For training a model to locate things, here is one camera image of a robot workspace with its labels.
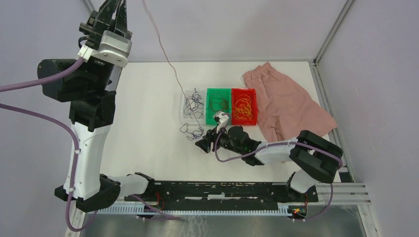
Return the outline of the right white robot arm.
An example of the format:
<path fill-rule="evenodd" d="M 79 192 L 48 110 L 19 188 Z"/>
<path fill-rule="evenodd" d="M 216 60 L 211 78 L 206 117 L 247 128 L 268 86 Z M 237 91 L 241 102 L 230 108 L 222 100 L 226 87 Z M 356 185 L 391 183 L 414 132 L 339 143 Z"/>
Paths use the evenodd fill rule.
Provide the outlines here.
<path fill-rule="evenodd" d="M 343 150 L 308 130 L 289 140 L 262 142 L 252 139 L 242 126 L 214 128 L 195 145 L 207 154 L 217 153 L 220 148 L 237 154 L 225 162 L 240 159 L 250 166 L 258 166 L 292 161 L 299 170 L 291 175 L 285 188 L 291 201 L 299 201 L 318 183 L 333 183 L 336 172 L 343 166 Z"/>

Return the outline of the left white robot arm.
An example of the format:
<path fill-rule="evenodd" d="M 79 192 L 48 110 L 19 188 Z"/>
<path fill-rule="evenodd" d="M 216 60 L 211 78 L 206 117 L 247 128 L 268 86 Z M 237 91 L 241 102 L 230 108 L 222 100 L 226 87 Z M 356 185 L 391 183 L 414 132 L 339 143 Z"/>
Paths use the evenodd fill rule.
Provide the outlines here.
<path fill-rule="evenodd" d="M 42 86 L 45 96 L 69 102 L 70 132 L 75 153 L 66 182 L 55 189 L 57 198 L 74 203 L 83 212 L 111 206 L 118 198 L 155 196 L 153 179 L 142 173 L 113 177 L 102 174 L 105 141 L 114 121 L 116 92 L 108 90 L 112 72 L 128 63 L 132 33 L 127 29 L 126 2 L 107 0 L 91 13 L 80 32 L 86 42 L 76 59 L 44 59 L 38 78 L 58 76 Z"/>

